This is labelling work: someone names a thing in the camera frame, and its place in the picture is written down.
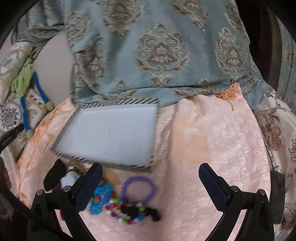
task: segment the striped edge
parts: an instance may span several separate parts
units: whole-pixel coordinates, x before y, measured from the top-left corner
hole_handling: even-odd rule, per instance
[[[94,108],[94,107],[100,107],[100,106],[111,106],[111,105],[124,105],[124,104],[158,104],[159,99],[157,98],[146,98],[146,99],[124,99],[124,100],[117,100],[117,101],[103,101],[103,102],[98,102],[98,103],[91,103],[91,104],[85,104],[85,103],[79,103],[79,107],[76,109],[76,111],[70,116],[70,118],[67,120],[66,124],[63,126],[61,129],[60,133],[58,134],[57,138],[54,141],[54,144],[51,148],[51,151],[57,155],[58,157],[61,158],[72,158],[76,159],[80,162],[83,163],[100,163],[102,164],[103,167],[106,168],[114,168],[114,169],[120,169],[120,170],[128,170],[131,172],[152,172],[152,164],[153,164],[153,159],[151,159],[150,164],[148,166],[137,166],[137,165],[132,165],[132,166],[127,166],[123,164],[115,164],[115,163],[110,163],[110,162],[104,162],[104,161],[98,161],[94,159],[89,159],[89,158],[83,158],[83,157],[78,157],[78,156],[72,156],[68,154],[63,154],[59,151],[56,151],[56,148],[61,141],[63,135],[65,134],[66,130],[68,129],[69,125],[73,121],[73,119],[77,116],[79,113],[80,109],[87,109],[87,108]]]

